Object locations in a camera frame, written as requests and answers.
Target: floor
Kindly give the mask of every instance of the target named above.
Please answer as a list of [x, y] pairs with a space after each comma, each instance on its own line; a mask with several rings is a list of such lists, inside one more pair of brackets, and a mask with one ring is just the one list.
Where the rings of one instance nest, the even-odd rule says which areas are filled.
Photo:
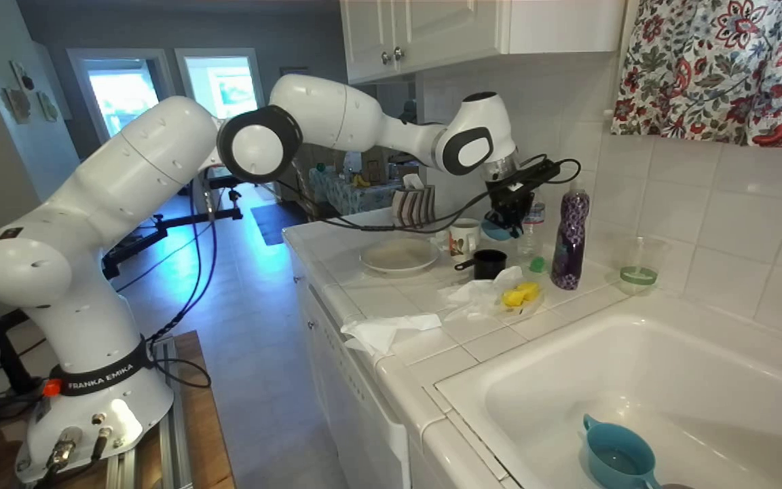
[[[313, 397], [293, 257], [285, 244], [263, 244], [251, 214], [251, 206], [274, 203], [274, 196], [252, 184], [241, 184], [240, 193], [244, 216], [218, 221], [212, 286], [172, 335], [201, 336], [237, 485], [345, 489], [334, 441]], [[188, 199], [165, 206], [165, 216], [184, 211]], [[206, 272], [212, 230], [205, 227], [198, 237]], [[133, 305], [145, 335], [153, 335], [184, 305], [195, 273], [194, 230], [173, 227], [169, 238], [121, 267], [111, 283], [126, 288], [123, 295]], [[16, 336], [28, 344], [39, 331], [24, 329]], [[45, 373], [51, 355], [36, 348], [28, 362]]]

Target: purple bottle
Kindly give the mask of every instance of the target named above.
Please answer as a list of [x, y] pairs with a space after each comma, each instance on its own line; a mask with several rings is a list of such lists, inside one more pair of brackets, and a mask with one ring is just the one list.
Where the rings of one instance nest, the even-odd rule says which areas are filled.
[[589, 211], [589, 196], [570, 187], [559, 203], [559, 227], [552, 263], [552, 283], [566, 290], [575, 290], [584, 268], [584, 221]]

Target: blue cup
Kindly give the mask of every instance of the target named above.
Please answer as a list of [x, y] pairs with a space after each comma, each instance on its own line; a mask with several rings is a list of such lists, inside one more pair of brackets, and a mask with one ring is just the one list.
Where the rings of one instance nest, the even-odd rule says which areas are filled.
[[658, 457], [632, 430], [584, 415], [584, 466], [603, 489], [661, 489]]

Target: ceiling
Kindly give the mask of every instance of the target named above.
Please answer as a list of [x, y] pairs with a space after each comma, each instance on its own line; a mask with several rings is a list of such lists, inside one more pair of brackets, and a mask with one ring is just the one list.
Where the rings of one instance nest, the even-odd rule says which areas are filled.
[[19, 0], [23, 11], [195, 11], [195, 14], [298, 14], [330, 0]]

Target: white countertop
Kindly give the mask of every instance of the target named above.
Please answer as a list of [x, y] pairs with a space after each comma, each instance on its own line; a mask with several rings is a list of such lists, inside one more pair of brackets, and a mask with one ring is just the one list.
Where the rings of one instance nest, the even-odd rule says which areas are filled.
[[[355, 221], [384, 223], [387, 216], [387, 211], [370, 211]], [[471, 283], [471, 273], [455, 272], [446, 254], [418, 273], [366, 272], [359, 252], [374, 238], [388, 237], [393, 233], [365, 233], [326, 223], [285, 230], [301, 273], [340, 325], [399, 314], [438, 314], [444, 321], [441, 329], [399, 335], [388, 355], [370, 359], [359, 351], [355, 359], [384, 389], [384, 397], [407, 415], [410, 434], [418, 432], [457, 485], [520, 485], [463, 415], [455, 412], [436, 382], [628, 295], [605, 283], [605, 267], [586, 263], [579, 290], [567, 294], [544, 283], [544, 302], [524, 314], [499, 309], [474, 312], [449, 305], [449, 290]]]

